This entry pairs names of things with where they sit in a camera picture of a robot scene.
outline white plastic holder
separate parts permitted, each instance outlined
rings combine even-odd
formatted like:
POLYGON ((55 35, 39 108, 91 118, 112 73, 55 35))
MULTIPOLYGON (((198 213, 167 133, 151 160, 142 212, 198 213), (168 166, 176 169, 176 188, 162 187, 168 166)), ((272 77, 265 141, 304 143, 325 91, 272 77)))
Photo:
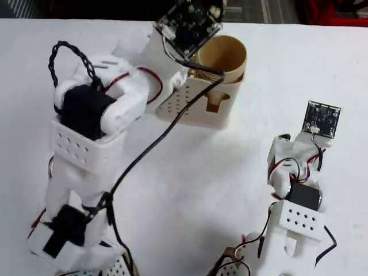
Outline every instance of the white plastic holder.
MULTIPOLYGON (((282 200, 271 209, 260 258, 259 242, 247 245, 240 256, 252 267, 253 276, 311 276, 323 230, 323 214, 282 200)), ((247 269, 239 267, 239 275, 247 276, 247 269)))
MULTIPOLYGON (((215 129, 227 127, 233 103, 236 99, 243 77, 236 83, 218 85, 200 98, 179 120, 180 123, 199 125, 215 129)), ((211 82, 194 77, 187 78, 186 83, 163 102, 156 111, 157 116, 172 121, 184 106, 211 82)))

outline hole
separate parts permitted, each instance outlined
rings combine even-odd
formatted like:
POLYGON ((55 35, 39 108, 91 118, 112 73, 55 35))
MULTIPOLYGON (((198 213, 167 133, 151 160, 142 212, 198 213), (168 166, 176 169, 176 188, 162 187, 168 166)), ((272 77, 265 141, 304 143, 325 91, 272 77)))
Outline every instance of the hole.
POLYGON ((102 65, 93 65, 94 68, 100 68, 100 69, 108 69, 108 66, 102 66, 102 65))
POLYGON ((213 94, 206 94, 205 97, 207 98, 206 111, 212 113, 218 113, 221 102, 230 99, 230 95, 226 93, 220 93, 216 97, 214 97, 213 94))
POLYGON ((110 65, 118 65, 117 62, 107 62, 107 61, 102 61, 101 63, 103 64, 110 64, 110 65))

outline perforated plastic panel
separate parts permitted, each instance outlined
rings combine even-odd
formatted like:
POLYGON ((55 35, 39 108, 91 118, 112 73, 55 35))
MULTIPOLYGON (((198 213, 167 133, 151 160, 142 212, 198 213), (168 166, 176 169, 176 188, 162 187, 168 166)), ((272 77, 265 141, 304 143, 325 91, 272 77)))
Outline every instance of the perforated plastic panel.
MULTIPOLYGON (((231 261, 232 261, 231 258, 225 258, 223 261, 223 264, 231 262, 231 261)), ((238 276, 238 275, 239 275, 239 271, 237 267, 235 266, 235 264, 233 263, 227 266, 224 266, 216 274, 216 276, 238 276)))
POLYGON ((127 264, 121 256, 117 259, 114 267, 103 271, 80 271, 78 273, 69 274, 70 276, 130 276, 127 264))
MULTIPOLYGON (((210 128, 225 128, 228 124, 228 117, 231 107, 235 100, 236 94, 242 83, 227 85, 219 85, 209 92, 206 97, 200 98, 180 119, 179 122, 184 124, 200 125, 210 128), (209 102, 210 94, 221 93, 222 98, 213 104, 209 102)), ((174 92, 158 109, 159 118, 172 121, 184 106, 193 99, 200 91, 209 86, 211 83, 204 79, 188 78, 185 85, 174 92)))
POLYGON ((99 174, 111 169, 120 156, 125 133, 105 143, 92 141, 53 121, 52 147, 55 153, 89 172, 99 174))

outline wire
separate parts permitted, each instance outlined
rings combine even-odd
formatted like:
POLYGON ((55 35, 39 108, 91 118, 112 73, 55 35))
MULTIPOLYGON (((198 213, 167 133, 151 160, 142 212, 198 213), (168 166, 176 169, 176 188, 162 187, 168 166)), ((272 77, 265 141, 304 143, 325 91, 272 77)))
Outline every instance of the wire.
MULTIPOLYGON (((166 55, 170 56, 171 54, 167 51, 166 49, 166 43, 165 43, 165 38, 163 36, 163 44, 164 44, 164 50, 166 55)), ((182 60, 178 60, 176 58, 174 58, 172 55, 171 57, 173 58, 174 61, 178 62, 179 64, 185 66, 185 67, 189 67, 189 68, 196 68, 198 70, 203 70, 203 71, 207 71, 207 72, 212 72, 216 75, 219 75, 220 78, 215 81, 214 83, 211 83, 208 87, 206 87, 204 90, 202 90, 200 93, 198 93, 191 101, 189 101, 184 108, 178 113, 178 115, 174 118, 174 120, 172 121, 172 123, 168 126, 168 128, 151 144, 149 145, 126 169, 125 171, 120 175, 119 179, 116 181, 115 185, 113 186, 113 188, 111 189, 111 196, 114 195, 116 189, 118 188, 118 186, 120 185, 121 181, 125 178, 125 176, 131 171, 131 169, 134 168, 135 165, 138 164, 139 161, 142 160, 143 157, 145 157, 157 144, 159 144, 169 133, 170 131, 173 129, 173 127, 177 124, 177 122, 180 120, 180 118, 185 114, 185 112, 192 106, 194 105, 201 97, 203 97, 205 94, 207 94, 209 91, 211 91, 213 88, 215 88, 216 86, 218 86, 219 84, 221 84, 224 81, 225 78, 225 72, 218 72, 215 70, 212 70, 209 67, 205 67, 205 66, 201 66, 200 64, 196 64, 196 63, 190 63, 190 62, 183 62, 182 60)))
POLYGON ((87 70, 88 76, 92 79, 92 86, 96 87, 98 90, 102 90, 104 86, 102 85, 101 79, 99 77, 97 77, 96 72, 94 71, 94 67, 93 67, 91 61, 87 58, 87 56, 82 51, 79 50, 79 48, 77 46, 71 45, 67 41, 58 41, 52 47, 52 53, 51 53, 51 56, 49 58, 48 69, 50 70, 50 73, 51 73, 53 86, 56 88, 59 84, 59 80, 58 80, 58 77, 56 76, 56 72, 55 72, 55 58, 56 58, 56 55, 58 54, 58 50, 61 46, 64 46, 64 47, 72 50, 72 52, 74 54, 76 54, 77 56, 80 57, 80 59, 82 60, 83 65, 85 66, 85 68, 87 70))
POLYGON ((322 168, 322 161, 323 161, 323 152, 322 149, 320 148, 320 146, 317 144, 316 140, 315 140, 315 133, 311 133, 310 134, 310 139, 312 140, 313 144, 317 147, 318 149, 318 167, 317 167, 317 171, 320 171, 322 168))
POLYGON ((216 275, 219 271, 220 271, 220 269, 221 268, 223 268, 223 267, 225 267, 225 266, 228 266, 228 265, 232 265, 232 264, 234 264, 234 263, 241 263, 242 265, 244 265, 246 268, 247 268, 247 270, 248 270, 248 276, 251 276, 251 268, 249 267, 249 265, 248 264, 246 264, 244 261, 242 261, 244 259, 244 257, 241 257, 239 260, 234 260, 234 261, 232 261, 232 262, 228 262, 228 263, 224 263, 224 264, 222 264, 217 270, 216 270, 216 272, 215 272, 215 274, 214 275, 216 275))
POLYGON ((307 180, 309 179, 310 174, 311 174, 311 172, 310 172, 311 170, 309 168, 309 164, 310 164, 311 161, 313 161, 313 162, 316 161, 316 159, 318 157, 319 157, 319 154, 315 154, 315 155, 311 156, 310 158, 308 158, 306 160, 306 177, 303 178, 303 179, 299 179, 299 183, 305 183, 305 182, 307 182, 307 180))
POLYGON ((274 165, 274 167, 270 170, 269 179, 271 179, 272 173, 276 170, 276 168, 278 166, 280 166, 283 162, 289 161, 289 160, 293 160, 296 163, 297 167, 298 167, 298 175, 296 176, 296 180, 298 181, 299 180, 299 177, 300 177, 300 166, 299 166, 299 162, 294 157, 287 157, 287 158, 281 159, 279 162, 277 162, 274 165))
POLYGON ((328 236, 331 238, 333 245, 328 247, 325 251, 323 251, 320 255, 318 255, 318 257, 316 258, 316 264, 315 266, 318 264, 318 262, 325 257, 328 253, 330 253, 335 247, 338 246, 338 243, 335 239, 335 237, 333 236, 333 234, 329 231, 329 229, 327 228, 327 226, 324 226, 324 229, 326 230, 328 236))
POLYGON ((131 250, 129 249, 129 247, 123 242, 123 240, 120 237, 119 231, 117 229, 117 225, 116 225, 116 220, 115 220, 115 212, 114 212, 114 207, 112 205, 111 207, 111 223, 115 232, 115 236, 116 239, 118 241, 118 243, 120 243, 121 246, 124 247, 124 249, 126 250, 126 254, 128 255, 128 259, 129 259, 129 264, 127 265, 129 272, 131 274, 131 276, 134 276, 134 264, 133 264, 133 257, 132 257, 132 253, 131 250))
MULTIPOLYGON (((160 95, 161 95, 161 93, 162 93, 162 90, 163 90, 163 82, 162 82, 162 80, 160 79, 160 77, 155 73, 155 72, 153 72, 152 70, 150 70, 150 69, 148 69, 148 68, 146 68, 146 67, 138 67, 137 68, 138 70, 140 70, 140 71, 144 71, 144 72, 146 72, 146 73, 149 73, 151 76, 153 76, 159 83, 160 83, 160 90, 159 90, 159 92, 152 98, 152 99, 149 99, 148 101, 147 101, 147 105, 149 105, 151 102, 153 102, 154 100, 156 100, 160 95)), ((121 74, 120 76, 118 76, 118 77, 116 77, 116 78, 114 78, 111 82, 110 82, 110 84, 104 89, 104 93, 107 93, 108 91, 109 91, 109 89, 115 84, 115 83, 117 83, 118 81, 120 81, 120 80, 122 80, 122 79, 124 79, 125 77, 127 77, 127 76, 129 76, 130 75, 130 73, 128 73, 128 72, 126 72, 126 73, 124 73, 124 74, 121 74)))
POLYGON ((48 180, 52 178, 52 166, 53 166, 53 157, 51 157, 48 162, 48 180))
POLYGON ((263 236, 263 234, 265 233, 265 231, 266 231, 266 228, 267 228, 267 225, 268 225, 268 223, 269 223, 269 221, 270 221, 270 218, 271 218, 271 206, 272 205, 274 205, 276 202, 273 202, 271 205, 270 205, 270 207, 269 207, 269 213, 268 213, 268 215, 267 215, 267 221, 266 221, 266 223, 265 223, 265 225, 264 225, 264 227, 263 227, 263 230, 262 230, 262 232, 259 234, 259 236, 258 237, 256 237, 255 239, 252 239, 252 240, 250 240, 250 241, 245 241, 245 242, 242 242, 242 243, 240 243, 238 246, 236 246, 235 247, 235 251, 234 251, 234 256, 236 257, 237 256, 237 252, 241 249, 241 248, 243 248, 243 247, 245 247, 247 244, 250 244, 250 243, 254 243, 254 242, 256 242, 257 240, 259 240, 262 236, 263 236))
POLYGON ((186 60, 181 60, 181 59, 175 58, 169 52, 169 50, 167 49, 167 42, 166 42, 165 36, 162 36, 162 44, 163 44, 163 50, 164 50, 165 54, 170 59, 172 59, 173 61, 175 61, 176 63, 179 63, 179 64, 183 65, 184 67, 191 68, 191 69, 194 69, 194 70, 201 70, 201 71, 205 71, 205 72, 208 72, 208 73, 211 73, 211 74, 215 74, 215 75, 218 75, 218 76, 221 76, 222 75, 222 72, 216 71, 216 70, 214 70, 214 69, 212 69, 212 68, 210 68, 208 66, 203 66, 203 65, 198 64, 198 63, 188 62, 186 60))
POLYGON ((56 276, 66 276, 66 275, 71 275, 71 274, 78 273, 78 272, 79 271, 65 272, 65 273, 58 274, 56 276))
POLYGON ((118 81, 120 81, 121 79, 124 79, 125 77, 127 77, 127 76, 129 76, 129 73, 127 72, 127 73, 124 73, 124 74, 121 74, 120 76, 118 76, 118 77, 116 77, 116 78, 114 78, 111 82, 110 82, 110 84, 109 85, 107 85, 106 87, 105 87, 105 89, 103 90, 103 92, 104 93, 106 93, 106 92, 108 92, 109 91, 109 89, 111 88, 111 87, 113 87, 113 85, 115 84, 115 83, 117 83, 118 81))

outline red object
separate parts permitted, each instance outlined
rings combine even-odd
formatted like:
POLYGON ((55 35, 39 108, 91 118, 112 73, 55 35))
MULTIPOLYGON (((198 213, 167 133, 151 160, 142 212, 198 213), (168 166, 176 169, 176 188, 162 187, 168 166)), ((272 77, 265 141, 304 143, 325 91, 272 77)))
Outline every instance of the red object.
POLYGON ((368 26, 368 18, 338 17, 333 0, 304 0, 304 3, 309 25, 368 26))
MULTIPOLYGON (((141 71, 144 71, 146 73, 149 73, 151 76, 153 76, 159 83, 160 83, 160 91, 152 98, 152 99, 149 99, 148 102, 147 102, 147 105, 149 105, 151 102, 153 102, 154 100, 156 100, 158 98, 158 96, 161 95, 161 92, 163 90, 163 83, 162 83, 162 80, 160 79, 160 77, 155 73, 153 72, 152 70, 148 69, 148 68, 145 68, 145 67, 138 67, 137 68, 138 70, 141 70, 141 71)), ((109 89, 115 84, 117 83, 118 81, 120 81, 121 79, 124 79, 125 77, 129 76, 129 73, 124 73, 116 78, 114 78, 110 84, 105 88, 105 90, 103 91, 104 93, 106 93, 107 91, 109 91, 109 89)))

